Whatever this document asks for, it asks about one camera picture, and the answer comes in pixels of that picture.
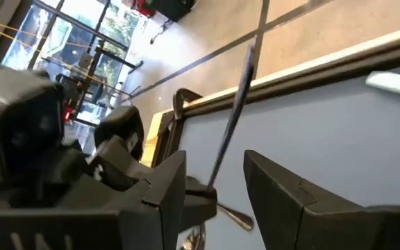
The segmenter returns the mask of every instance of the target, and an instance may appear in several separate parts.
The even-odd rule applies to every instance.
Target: foliage
[[[131,15],[126,15],[124,18],[106,16],[101,25],[100,31],[108,37],[129,46],[131,44],[132,33],[137,26],[137,23],[138,18]],[[105,43],[104,49],[112,52],[120,58],[125,58],[127,54],[127,51],[124,51],[109,42]],[[105,76],[108,79],[108,84],[115,86],[118,74],[121,70],[122,64],[120,62],[111,60],[107,57],[102,57],[95,74]]]

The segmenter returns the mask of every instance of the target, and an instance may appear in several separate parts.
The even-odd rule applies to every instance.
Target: white object
[[[367,85],[400,94],[400,74],[372,72],[367,77]]]

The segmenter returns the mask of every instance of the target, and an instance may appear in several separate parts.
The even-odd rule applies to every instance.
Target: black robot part
[[[100,124],[88,160],[76,140],[63,139],[63,98],[45,78],[0,69],[0,249],[175,249],[180,230],[216,215],[216,191],[185,179],[185,152],[155,169],[138,162],[136,108],[119,108]],[[55,116],[43,124],[49,111]],[[12,156],[17,129],[39,140],[24,140]]]
[[[267,249],[400,249],[400,206],[364,208],[250,150],[244,175]]]
[[[222,142],[220,143],[219,152],[212,168],[212,174],[208,182],[208,188],[213,188],[215,179],[219,173],[222,161],[224,159],[228,145],[233,137],[235,127],[242,113],[243,106],[247,101],[249,88],[251,87],[251,79],[254,74],[254,46],[249,45],[247,51],[247,57],[245,60],[244,69],[242,71],[242,77],[240,78],[239,88],[235,94],[233,108],[231,109],[231,115],[226,125],[225,133],[223,134]]]

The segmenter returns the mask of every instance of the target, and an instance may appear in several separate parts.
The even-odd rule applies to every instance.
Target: gray table surface
[[[362,206],[400,204],[400,95],[367,87],[365,79],[245,106],[215,183],[219,200],[253,216],[243,174],[244,151],[253,149]],[[179,149],[187,151],[188,174],[203,183],[229,113],[185,122]],[[221,212],[206,228],[207,249],[265,248],[258,227],[247,233]]]

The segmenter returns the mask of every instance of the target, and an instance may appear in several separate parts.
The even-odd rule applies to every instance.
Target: concrete floor
[[[290,18],[300,6],[309,6],[309,1],[322,2],[269,1],[266,23],[278,25],[261,26],[266,31],[256,78],[400,29],[400,1],[333,0]],[[154,113],[171,108],[177,89],[208,95],[238,84],[247,46],[255,42],[262,2],[199,0],[190,14],[152,45],[149,40],[165,18],[157,15],[149,20],[131,45],[144,65],[126,81],[128,91],[155,86],[132,100],[140,110],[145,133]]]

